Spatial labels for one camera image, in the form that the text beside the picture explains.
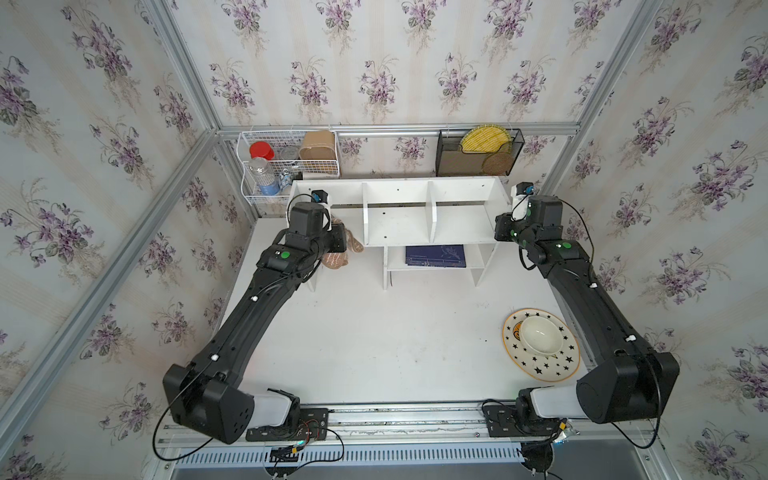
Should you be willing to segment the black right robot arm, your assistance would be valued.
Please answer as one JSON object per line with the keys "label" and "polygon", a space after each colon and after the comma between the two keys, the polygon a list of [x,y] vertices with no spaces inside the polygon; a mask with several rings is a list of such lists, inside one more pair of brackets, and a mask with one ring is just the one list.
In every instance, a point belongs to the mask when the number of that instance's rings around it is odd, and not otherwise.
{"label": "black right robot arm", "polygon": [[514,242],[566,306],[595,362],[573,388],[579,412],[597,424],[659,419],[680,373],[632,327],[599,283],[590,254],[563,237],[554,196],[522,195],[495,219],[494,239]]}

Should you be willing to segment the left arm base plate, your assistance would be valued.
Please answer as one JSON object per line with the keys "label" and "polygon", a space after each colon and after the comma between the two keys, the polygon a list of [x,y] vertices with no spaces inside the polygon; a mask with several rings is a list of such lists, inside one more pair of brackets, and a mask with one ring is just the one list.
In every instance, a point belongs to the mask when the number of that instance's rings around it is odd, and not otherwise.
{"label": "left arm base plate", "polygon": [[290,413],[286,423],[278,426],[250,428],[246,431],[245,440],[248,442],[316,440],[327,438],[328,417],[327,408],[301,407],[298,412]]}

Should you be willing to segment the white wooden bookshelf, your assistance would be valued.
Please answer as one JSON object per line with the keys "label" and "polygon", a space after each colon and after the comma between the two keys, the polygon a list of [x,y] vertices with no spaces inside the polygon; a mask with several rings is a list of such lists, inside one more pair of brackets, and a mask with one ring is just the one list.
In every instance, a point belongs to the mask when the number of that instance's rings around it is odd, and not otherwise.
{"label": "white wooden bookshelf", "polygon": [[495,218],[512,210],[496,177],[301,180],[291,198],[315,190],[328,194],[331,216],[340,219],[364,247],[382,253],[382,287],[394,272],[419,271],[406,263],[409,246],[461,245],[479,285],[496,252]]}

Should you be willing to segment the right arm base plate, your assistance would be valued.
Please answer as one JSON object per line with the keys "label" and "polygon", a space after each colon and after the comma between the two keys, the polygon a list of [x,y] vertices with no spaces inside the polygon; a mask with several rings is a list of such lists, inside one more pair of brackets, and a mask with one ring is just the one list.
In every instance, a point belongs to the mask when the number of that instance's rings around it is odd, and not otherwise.
{"label": "right arm base plate", "polygon": [[480,411],[491,438],[549,438],[559,434],[562,421],[554,418],[540,418],[528,408],[518,408],[515,403],[486,400]]}

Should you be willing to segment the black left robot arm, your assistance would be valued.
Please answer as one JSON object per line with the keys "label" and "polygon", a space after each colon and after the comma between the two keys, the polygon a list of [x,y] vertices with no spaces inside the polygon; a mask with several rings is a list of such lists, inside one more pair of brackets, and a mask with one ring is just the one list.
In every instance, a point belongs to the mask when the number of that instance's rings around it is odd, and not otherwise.
{"label": "black left robot arm", "polygon": [[243,296],[214,337],[162,384],[171,419],[225,444],[249,428],[256,398],[239,389],[258,343],[282,306],[310,280],[322,257],[343,253],[344,227],[318,202],[298,202],[288,225],[260,255]]}

